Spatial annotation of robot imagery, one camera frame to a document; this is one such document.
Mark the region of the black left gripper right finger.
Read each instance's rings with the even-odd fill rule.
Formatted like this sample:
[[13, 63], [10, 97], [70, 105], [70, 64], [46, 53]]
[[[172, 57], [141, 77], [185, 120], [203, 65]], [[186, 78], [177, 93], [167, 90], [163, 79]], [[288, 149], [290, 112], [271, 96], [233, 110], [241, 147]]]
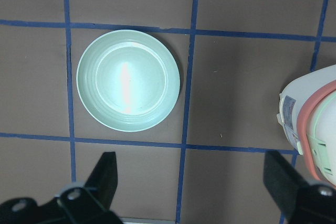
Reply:
[[265, 153], [263, 182], [287, 223], [335, 223], [335, 188], [307, 181], [278, 151]]

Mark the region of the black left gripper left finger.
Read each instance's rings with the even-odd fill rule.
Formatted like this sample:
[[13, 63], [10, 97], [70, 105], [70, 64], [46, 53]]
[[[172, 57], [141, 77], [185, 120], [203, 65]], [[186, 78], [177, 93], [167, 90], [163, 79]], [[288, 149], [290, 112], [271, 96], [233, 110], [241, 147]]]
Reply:
[[110, 210], [118, 186], [115, 152], [104, 152], [82, 186], [72, 186], [44, 205], [32, 198], [1, 204], [1, 223], [122, 223]]

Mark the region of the green plate near left arm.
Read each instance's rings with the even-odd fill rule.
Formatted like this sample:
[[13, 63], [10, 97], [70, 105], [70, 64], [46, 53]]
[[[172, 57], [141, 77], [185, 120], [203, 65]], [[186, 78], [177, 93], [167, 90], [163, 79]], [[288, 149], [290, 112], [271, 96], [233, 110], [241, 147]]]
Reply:
[[172, 53], [158, 39], [136, 30], [115, 30], [85, 49], [76, 86], [96, 121], [117, 131], [139, 132], [172, 112], [181, 78]]

